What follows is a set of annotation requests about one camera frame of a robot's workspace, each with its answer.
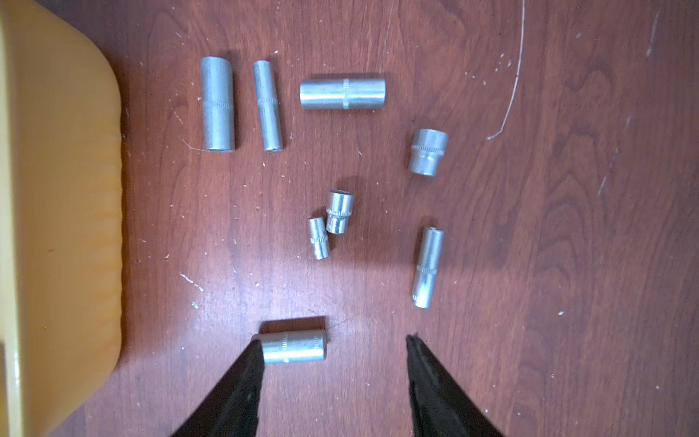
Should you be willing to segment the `small short silver socket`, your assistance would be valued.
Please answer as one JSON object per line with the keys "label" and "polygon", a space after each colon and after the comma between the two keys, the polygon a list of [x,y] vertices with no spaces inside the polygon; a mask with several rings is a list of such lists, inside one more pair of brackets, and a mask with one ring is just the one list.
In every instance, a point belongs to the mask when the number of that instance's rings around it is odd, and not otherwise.
{"label": "small short silver socket", "polygon": [[334,235],[346,232],[352,215],[353,194],[344,190],[332,190],[328,196],[326,231]]}

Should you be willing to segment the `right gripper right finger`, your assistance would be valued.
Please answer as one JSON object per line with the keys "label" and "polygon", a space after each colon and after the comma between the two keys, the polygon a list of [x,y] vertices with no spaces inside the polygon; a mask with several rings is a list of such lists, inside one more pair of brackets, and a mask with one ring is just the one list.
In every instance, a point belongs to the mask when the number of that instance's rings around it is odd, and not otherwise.
{"label": "right gripper right finger", "polygon": [[416,436],[500,436],[427,344],[406,337],[409,395]]}

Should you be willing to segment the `tiny silver socket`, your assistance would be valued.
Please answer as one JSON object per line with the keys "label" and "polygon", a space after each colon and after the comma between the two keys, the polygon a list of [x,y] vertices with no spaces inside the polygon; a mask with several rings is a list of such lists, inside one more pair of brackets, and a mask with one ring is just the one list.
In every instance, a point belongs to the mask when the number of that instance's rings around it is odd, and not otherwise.
{"label": "tiny silver socket", "polygon": [[308,223],[314,257],[316,260],[325,260],[329,257],[329,238],[325,221],[322,217],[317,217],[310,218]]}

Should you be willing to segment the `horizontal long silver socket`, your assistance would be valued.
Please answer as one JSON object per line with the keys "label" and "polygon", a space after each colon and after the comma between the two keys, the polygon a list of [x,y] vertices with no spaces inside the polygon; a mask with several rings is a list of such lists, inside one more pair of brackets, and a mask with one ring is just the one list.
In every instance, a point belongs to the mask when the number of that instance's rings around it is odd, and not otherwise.
{"label": "horizontal long silver socket", "polygon": [[304,109],[381,109],[386,101],[383,78],[306,80],[300,84]]}

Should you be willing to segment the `wide short silver socket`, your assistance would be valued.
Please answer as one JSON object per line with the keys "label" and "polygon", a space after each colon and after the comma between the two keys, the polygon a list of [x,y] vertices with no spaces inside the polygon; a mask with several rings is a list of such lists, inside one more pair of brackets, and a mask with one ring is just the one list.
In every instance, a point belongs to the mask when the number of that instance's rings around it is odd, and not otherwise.
{"label": "wide short silver socket", "polygon": [[448,146],[449,135],[435,129],[420,129],[411,145],[409,170],[417,175],[435,177]]}

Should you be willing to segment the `slim long silver socket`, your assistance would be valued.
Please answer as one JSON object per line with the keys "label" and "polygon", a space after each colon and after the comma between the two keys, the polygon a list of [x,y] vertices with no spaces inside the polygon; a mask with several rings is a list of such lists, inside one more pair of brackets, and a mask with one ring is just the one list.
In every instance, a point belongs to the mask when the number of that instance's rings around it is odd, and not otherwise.
{"label": "slim long silver socket", "polygon": [[443,238],[444,232],[434,227],[427,227],[422,234],[412,288],[412,300],[418,308],[428,309],[431,305],[439,271]]}

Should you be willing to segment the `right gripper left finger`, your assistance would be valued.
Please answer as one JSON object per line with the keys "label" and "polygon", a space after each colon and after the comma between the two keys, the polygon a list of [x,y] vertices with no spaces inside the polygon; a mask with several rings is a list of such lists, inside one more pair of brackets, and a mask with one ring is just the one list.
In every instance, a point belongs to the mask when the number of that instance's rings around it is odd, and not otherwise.
{"label": "right gripper left finger", "polygon": [[265,370],[260,340],[252,340],[173,436],[255,436]]}

